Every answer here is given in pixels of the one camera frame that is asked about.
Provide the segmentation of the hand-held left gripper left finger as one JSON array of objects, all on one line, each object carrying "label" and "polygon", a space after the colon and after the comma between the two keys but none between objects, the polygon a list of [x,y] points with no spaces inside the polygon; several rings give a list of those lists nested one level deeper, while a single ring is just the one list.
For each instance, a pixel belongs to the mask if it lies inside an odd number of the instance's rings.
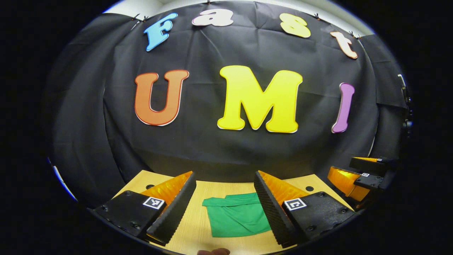
[{"label": "hand-held left gripper left finger", "polygon": [[196,178],[189,171],[141,193],[126,190],[97,207],[95,213],[136,238],[166,245],[195,189]]}]

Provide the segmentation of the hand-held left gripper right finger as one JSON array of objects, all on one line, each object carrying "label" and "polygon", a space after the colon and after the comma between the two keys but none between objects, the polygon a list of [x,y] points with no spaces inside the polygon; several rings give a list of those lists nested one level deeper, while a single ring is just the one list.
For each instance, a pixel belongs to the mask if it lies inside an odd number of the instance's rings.
[{"label": "hand-held left gripper right finger", "polygon": [[263,171],[255,173],[254,188],[283,248],[319,239],[355,215],[326,192],[308,194]]}]

